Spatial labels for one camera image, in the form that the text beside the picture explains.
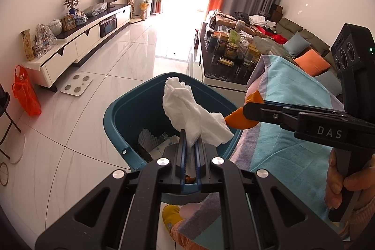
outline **trash can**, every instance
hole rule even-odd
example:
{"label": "trash can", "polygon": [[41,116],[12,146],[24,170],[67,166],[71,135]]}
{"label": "trash can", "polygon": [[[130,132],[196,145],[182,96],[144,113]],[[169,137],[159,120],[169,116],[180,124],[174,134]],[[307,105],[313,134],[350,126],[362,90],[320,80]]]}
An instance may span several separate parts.
{"label": "trash can", "polygon": [[[115,100],[104,114],[104,130],[124,158],[132,171],[141,170],[147,162],[133,149],[138,143],[138,135],[143,128],[158,137],[163,133],[168,136],[177,135],[163,109],[165,82],[170,77],[178,77],[180,82],[190,85],[194,99],[208,112],[220,112],[227,116],[237,109],[236,105],[217,91],[202,82],[181,73],[166,73],[144,82]],[[225,144],[217,147],[219,156],[228,159],[236,148],[242,130],[231,128],[234,137]],[[197,192],[196,184],[186,185],[184,195],[163,194],[162,201],[182,205],[188,202],[200,202],[205,194]]]}

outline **metal bolt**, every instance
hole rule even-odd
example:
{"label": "metal bolt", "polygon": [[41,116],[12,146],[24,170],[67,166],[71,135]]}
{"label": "metal bolt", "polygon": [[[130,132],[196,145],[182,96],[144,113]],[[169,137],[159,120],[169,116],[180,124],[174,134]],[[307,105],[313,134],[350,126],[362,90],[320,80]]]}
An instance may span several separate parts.
{"label": "metal bolt", "polygon": [[213,157],[212,158],[212,163],[213,164],[217,164],[217,165],[221,165],[224,163],[224,159],[221,158],[221,157]]}
{"label": "metal bolt", "polygon": [[268,177],[268,171],[266,171],[266,170],[264,170],[264,169],[257,170],[257,171],[256,171],[256,174],[257,174],[258,177],[260,177],[260,178],[267,178],[267,177]]}
{"label": "metal bolt", "polygon": [[158,165],[167,165],[168,163],[169,163],[168,158],[160,158],[160,159],[157,160]]}
{"label": "metal bolt", "polygon": [[122,170],[116,170],[112,173],[113,178],[120,179],[125,176],[125,172]]}

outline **teal blanket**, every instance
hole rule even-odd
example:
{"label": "teal blanket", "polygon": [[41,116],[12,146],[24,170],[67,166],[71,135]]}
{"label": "teal blanket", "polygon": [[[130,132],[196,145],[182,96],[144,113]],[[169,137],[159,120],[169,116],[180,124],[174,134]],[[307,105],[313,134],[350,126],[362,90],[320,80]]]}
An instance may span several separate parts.
{"label": "teal blanket", "polygon": [[[248,86],[260,76],[259,92],[264,100],[343,110],[319,82],[281,57],[262,56]],[[243,132],[231,161],[247,171],[267,169],[331,225],[324,202],[330,151],[331,147],[296,139],[293,132],[277,125],[259,123]],[[218,194],[210,194],[198,211],[183,221],[179,232],[205,248],[223,249]]]}

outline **fingernail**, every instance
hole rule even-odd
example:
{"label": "fingernail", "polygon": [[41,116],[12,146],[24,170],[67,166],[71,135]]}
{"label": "fingernail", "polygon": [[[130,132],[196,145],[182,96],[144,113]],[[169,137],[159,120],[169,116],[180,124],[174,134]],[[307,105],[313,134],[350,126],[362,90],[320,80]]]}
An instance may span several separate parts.
{"label": "fingernail", "polygon": [[354,187],[358,182],[358,179],[355,177],[345,178],[345,184],[347,187]]}
{"label": "fingernail", "polygon": [[335,209],[338,209],[339,208],[339,206],[341,205],[341,201],[340,200],[338,200],[338,199],[333,199],[333,207],[335,208]]}
{"label": "fingernail", "polygon": [[332,186],[331,186],[331,189],[332,189],[333,193],[335,193],[336,195],[340,194],[340,192],[341,192],[341,188],[337,183],[333,183]]}

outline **black countertop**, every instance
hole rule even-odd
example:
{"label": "black countertop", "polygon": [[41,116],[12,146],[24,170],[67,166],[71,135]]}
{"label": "black countertop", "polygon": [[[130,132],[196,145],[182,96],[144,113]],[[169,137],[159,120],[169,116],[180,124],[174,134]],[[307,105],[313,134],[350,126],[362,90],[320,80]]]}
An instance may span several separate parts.
{"label": "black countertop", "polygon": [[208,48],[208,41],[204,39],[206,26],[207,23],[202,23],[202,28],[199,34],[205,77],[240,85],[247,85],[254,68],[250,68],[249,70],[248,67],[239,65],[238,63],[235,63],[233,67],[218,63],[223,54],[217,54],[214,50]]}
{"label": "black countertop", "polygon": [[110,14],[111,12],[114,12],[114,11],[117,11],[118,9],[121,9],[121,8],[124,8],[126,7],[127,5],[124,5],[124,4],[118,4],[118,5],[114,5],[113,8],[110,8],[110,9],[107,9],[105,10],[104,12],[102,13],[99,13],[98,15],[95,15],[95,16],[92,16],[92,17],[88,17],[87,18],[87,23],[83,24],[83,25],[79,25],[69,31],[66,31],[66,32],[62,32],[61,34],[59,34],[56,38],[58,39],[65,39],[67,38],[68,36],[72,35],[74,32],[78,31],[79,29],[85,27],[87,24],[90,24],[92,22],[94,22],[95,20],[107,15],[107,14]]}

